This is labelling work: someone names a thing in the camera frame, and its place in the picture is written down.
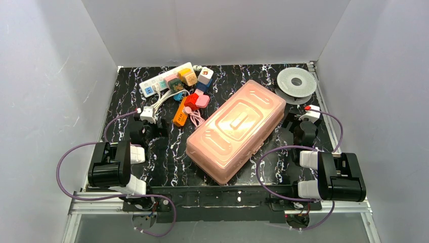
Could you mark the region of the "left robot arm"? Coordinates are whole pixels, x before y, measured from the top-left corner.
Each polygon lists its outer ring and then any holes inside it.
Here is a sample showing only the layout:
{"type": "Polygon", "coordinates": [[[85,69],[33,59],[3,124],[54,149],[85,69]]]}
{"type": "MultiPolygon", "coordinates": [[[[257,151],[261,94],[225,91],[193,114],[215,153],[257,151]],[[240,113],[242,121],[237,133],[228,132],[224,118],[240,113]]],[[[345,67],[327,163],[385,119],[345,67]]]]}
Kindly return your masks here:
{"type": "Polygon", "coordinates": [[[163,118],[153,124],[134,121],[130,126],[129,139],[117,143],[96,143],[88,171],[90,186],[129,196],[144,195],[146,182],[132,174],[132,166],[146,161],[149,143],[158,137],[168,137],[167,128],[168,123],[163,118]]]}

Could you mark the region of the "pink plastic storage box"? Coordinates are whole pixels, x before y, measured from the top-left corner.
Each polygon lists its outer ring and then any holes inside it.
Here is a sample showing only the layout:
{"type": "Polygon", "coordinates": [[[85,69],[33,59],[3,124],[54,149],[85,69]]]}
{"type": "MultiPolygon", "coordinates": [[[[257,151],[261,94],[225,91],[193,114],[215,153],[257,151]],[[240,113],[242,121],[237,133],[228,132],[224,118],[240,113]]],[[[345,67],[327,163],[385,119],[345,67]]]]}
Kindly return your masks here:
{"type": "Polygon", "coordinates": [[[186,154],[226,185],[284,117],[286,101],[248,80],[187,139],[186,154]]]}

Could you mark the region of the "red cube socket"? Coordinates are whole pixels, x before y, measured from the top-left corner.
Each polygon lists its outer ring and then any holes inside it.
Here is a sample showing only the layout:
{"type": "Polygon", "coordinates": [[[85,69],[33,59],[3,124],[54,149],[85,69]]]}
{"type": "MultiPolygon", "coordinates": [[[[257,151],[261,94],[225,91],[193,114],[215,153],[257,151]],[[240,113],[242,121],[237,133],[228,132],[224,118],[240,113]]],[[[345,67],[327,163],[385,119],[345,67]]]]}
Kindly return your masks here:
{"type": "Polygon", "coordinates": [[[197,110],[198,107],[196,106],[196,101],[198,100],[198,98],[199,98],[199,95],[195,93],[189,96],[186,96],[184,100],[184,106],[191,108],[192,111],[197,110]]]}

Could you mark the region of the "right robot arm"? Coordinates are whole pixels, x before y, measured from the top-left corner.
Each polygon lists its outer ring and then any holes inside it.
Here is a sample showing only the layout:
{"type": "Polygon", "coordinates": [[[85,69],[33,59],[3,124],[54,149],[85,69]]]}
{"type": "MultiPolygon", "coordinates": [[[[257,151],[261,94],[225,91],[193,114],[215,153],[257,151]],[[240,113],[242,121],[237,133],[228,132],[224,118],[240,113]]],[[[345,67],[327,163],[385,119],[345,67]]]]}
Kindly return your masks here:
{"type": "MultiPolygon", "coordinates": [[[[298,114],[286,115],[282,127],[289,128],[293,145],[313,146],[318,135],[320,119],[315,123],[298,114]]],[[[318,179],[293,182],[293,194],[302,199],[322,199],[360,202],[366,198],[366,186],[354,153],[320,152],[303,148],[292,148],[287,161],[301,168],[315,170],[318,179]]]]}

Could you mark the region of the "orange power bank socket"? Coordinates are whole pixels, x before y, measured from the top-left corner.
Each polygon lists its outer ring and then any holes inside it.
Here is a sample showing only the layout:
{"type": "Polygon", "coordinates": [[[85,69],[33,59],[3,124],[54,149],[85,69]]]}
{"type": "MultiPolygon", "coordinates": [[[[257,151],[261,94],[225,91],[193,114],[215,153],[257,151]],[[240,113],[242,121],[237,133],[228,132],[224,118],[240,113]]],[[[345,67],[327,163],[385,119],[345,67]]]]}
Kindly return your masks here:
{"type": "Polygon", "coordinates": [[[182,101],[181,101],[181,103],[180,103],[180,105],[176,111],[176,114],[173,118],[173,124],[177,127],[183,127],[186,123],[187,118],[188,118],[188,115],[184,113],[186,98],[187,97],[182,99],[182,101]]]}

